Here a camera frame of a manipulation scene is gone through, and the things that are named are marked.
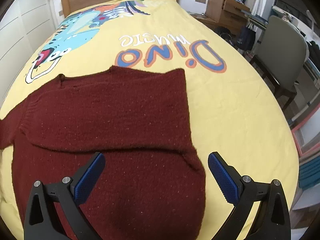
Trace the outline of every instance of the bedsheet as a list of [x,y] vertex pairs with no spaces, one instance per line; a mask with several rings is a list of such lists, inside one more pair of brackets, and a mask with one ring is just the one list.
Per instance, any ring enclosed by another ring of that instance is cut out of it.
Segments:
[[[192,141],[206,171],[206,208],[199,240],[211,239],[233,208],[209,171],[207,158],[213,151],[255,181],[279,179],[290,208],[298,155],[277,101],[235,49],[175,0],[115,0],[71,14],[25,64],[1,107],[0,118],[59,73],[83,76],[111,65],[160,73],[184,68]],[[0,215],[21,240],[12,152],[10,146],[0,158]],[[239,239],[245,238],[258,205],[252,208]]]

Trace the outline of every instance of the blue textured pad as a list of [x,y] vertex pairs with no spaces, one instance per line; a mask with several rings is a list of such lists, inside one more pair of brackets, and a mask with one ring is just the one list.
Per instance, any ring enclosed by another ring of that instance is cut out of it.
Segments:
[[79,183],[75,186],[75,198],[74,201],[77,205],[86,202],[94,185],[97,183],[100,174],[102,173],[106,164],[106,159],[102,153],[100,153],[91,166],[87,169],[85,174],[80,179]]
[[213,153],[209,154],[208,166],[227,202],[236,205],[239,201],[238,187]]

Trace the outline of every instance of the silver bolt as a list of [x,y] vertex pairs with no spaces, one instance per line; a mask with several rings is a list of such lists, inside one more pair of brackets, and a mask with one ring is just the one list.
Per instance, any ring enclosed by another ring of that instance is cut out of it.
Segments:
[[251,178],[249,176],[243,176],[243,181],[244,182],[250,182],[251,181]]
[[39,187],[39,186],[40,186],[40,184],[41,184],[41,182],[40,182],[39,180],[37,180],[37,181],[33,184],[33,186],[35,186],[35,187]]
[[64,178],[62,179],[62,182],[63,182],[64,184],[67,184],[70,180],[71,180],[71,179],[70,179],[69,177],[64,177]]
[[277,180],[277,179],[274,179],[274,180],[273,180],[273,183],[274,183],[275,185],[277,185],[277,186],[280,186],[280,185],[281,185],[280,181]]

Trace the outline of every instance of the dinosaur graphic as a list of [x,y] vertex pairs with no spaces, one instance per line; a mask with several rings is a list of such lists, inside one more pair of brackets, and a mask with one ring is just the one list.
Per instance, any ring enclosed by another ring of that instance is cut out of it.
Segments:
[[[118,17],[133,17],[135,14],[150,15],[137,7],[146,7],[143,0],[100,5],[67,17],[32,62],[26,75],[26,83],[30,84],[49,73],[61,57],[89,42],[105,22]],[[89,30],[79,32],[86,26]],[[49,63],[49,67],[37,74],[39,67],[44,63]]]

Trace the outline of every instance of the red sweater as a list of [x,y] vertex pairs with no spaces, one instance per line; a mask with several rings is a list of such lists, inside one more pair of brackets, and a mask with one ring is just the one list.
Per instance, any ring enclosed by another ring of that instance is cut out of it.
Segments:
[[72,176],[101,151],[106,167],[80,207],[103,239],[192,240],[199,233],[205,173],[191,142],[182,69],[60,74],[0,121],[0,148],[11,144],[22,222],[36,180]]

